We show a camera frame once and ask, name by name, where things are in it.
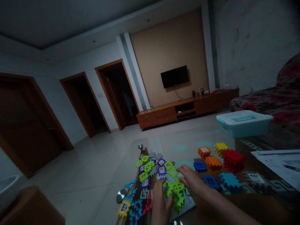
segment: ceiling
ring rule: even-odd
[[[0,1],[0,51],[54,64],[180,16],[201,0]]]

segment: tv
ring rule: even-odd
[[[178,67],[160,74],[162,76],[163,88],[169,88],[181,83],[188,82],[187,66]]]

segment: doorway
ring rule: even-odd
[[[0,146],[25,176],[73,149],[33,77],[0,73],[0,95]]]
[[[60,80],[87,135],[110,132],[85,72]]]
[[[138,107],[123,60],[95,68],[119,129],[138,124]]]

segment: tv stand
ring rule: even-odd
[[[228,108],[230,101],[238,96],[239,89],[225,90],[215,95],[191,97],[157,106],[139,112],[136,117],[140,128],[145,129]]]

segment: plastic storage box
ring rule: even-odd
[[[265,135],[268,133],[269,123],[273,116],[251,110],[230,112],[217,115],[221,130],[228,130],[233,138]]]

